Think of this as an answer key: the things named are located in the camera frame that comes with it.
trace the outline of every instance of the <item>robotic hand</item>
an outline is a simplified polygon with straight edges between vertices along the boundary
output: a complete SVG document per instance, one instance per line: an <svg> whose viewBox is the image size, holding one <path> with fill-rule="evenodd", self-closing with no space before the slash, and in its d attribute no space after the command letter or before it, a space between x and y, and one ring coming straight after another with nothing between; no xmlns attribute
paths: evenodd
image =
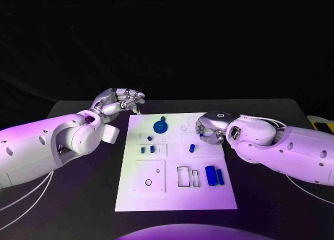
<svg viewBox="0 0 334 240"><path fill-rule="evenodd" d="M207 129L214 132L211 136L204 135ZM334 186L334 135L263 117L235 118L221 111L199 118L197 133L214 145L227 138L247 162L261 163L306 182Z"/></svg>
<svg viewBox="0 0 334 240"><path fill-rule="evenodd" d="M122 111L140 114L146 95L107 89L90 110L0 131L0 189L24 184L90 154L101 140L114 144L120 130L107 123Z"/></svg>

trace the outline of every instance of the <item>blue battery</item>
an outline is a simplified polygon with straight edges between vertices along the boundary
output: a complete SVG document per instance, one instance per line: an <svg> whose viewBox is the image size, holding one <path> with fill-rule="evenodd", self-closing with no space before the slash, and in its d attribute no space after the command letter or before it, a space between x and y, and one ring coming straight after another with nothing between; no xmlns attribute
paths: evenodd
<svg viewBox="0 0 334 240"><path fill-rule="evenodd" d="M191 153L195 152L195 144L191 145Z"/></svg>
<svg viewBox="0 0 334 240"><path fill-rule="evenodd" d="M218 177L220 177L220 184L225 185L221 169L218 169L217 172L218 172Z"/></svg>
<svg viewBox="0 0 334 240"><path fill-rule="evenodd" d="M220 184L220 182L218 182L218 177L217 177L215 166L208 166L205 168L205 172L207 172L209 186L217 186Z"/></svg>

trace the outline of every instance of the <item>white cylinder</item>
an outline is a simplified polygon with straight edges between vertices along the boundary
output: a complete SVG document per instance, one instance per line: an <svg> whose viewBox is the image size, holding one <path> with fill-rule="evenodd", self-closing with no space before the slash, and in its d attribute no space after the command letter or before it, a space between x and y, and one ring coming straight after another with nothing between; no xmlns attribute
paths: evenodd
<svg viewBox="0 0 334 240"><path fill-rule="evenodd" d="M120 133L120 129L106 124L103 141L106 141L110 144L114 144L117 141L119 133Z"/></svg>

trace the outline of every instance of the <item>small hole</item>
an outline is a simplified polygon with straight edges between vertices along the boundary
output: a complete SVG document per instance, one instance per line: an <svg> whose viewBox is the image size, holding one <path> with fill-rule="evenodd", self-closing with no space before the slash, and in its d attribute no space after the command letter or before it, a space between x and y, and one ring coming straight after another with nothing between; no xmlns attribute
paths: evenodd
<svg viewBox="0 0 334 240"><path fill-rule="evenodd" d="M47 138L44 136L39 136L39 142L45 145L47 144Z"/></svg>
<svg viewBox="0 0 334 240"><path fill-rule="evenodd" d="M8 154L12 156L12 155L14 155L14 148L12 148L12 147L8 147L8 148L6 148L6 151L8 151Z"/></svg>
<svg viewBox="0 0 334 240"><path fill-rule="evenodd" d="M326 157L328 157L328 151L326 151L326 150L323 150L323 151L320 152L320 157L322 157L322 158L326 158Z"/></svg>
<svg viewBox="0 0 334 240"><path fill-rule="evenodd" d="M152 180L148 179L148 180L146 180L146 186L150 186L150 185L152 185Z"/></svg>
<svg viewBox="0 0 334 240"><path fill-rule="evenodd" d="M290 142L287 149L292 150L293 149L293 142Z"/></svg>

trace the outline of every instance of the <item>dark gray table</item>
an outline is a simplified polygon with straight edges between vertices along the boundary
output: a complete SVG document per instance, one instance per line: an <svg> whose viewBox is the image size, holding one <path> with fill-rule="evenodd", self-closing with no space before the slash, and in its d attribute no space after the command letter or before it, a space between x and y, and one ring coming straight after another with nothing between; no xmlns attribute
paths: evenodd
<svg viewBox="0 0 334 240"><path fill-rule="evenodd" d="M61 101L50 118L88 109L91 101ZM194 113L222 110L312 128L292 99L152 100L145 114ZM122 132L114 145L99 149L55 171L44 198L27 216L0 232L0 239L114 239L145 228L181 223L227 226L276 239L334 239L334 205L306 194L283 174L261 164L247 163L224 144L238 210L114 212L129 116L113 121ZM0 207L39 184L42 178L8 188ZM297 181L310 191L334 200L334 187ZM0 227L29 208L42 189L15 207L0 212Z"/></svg>

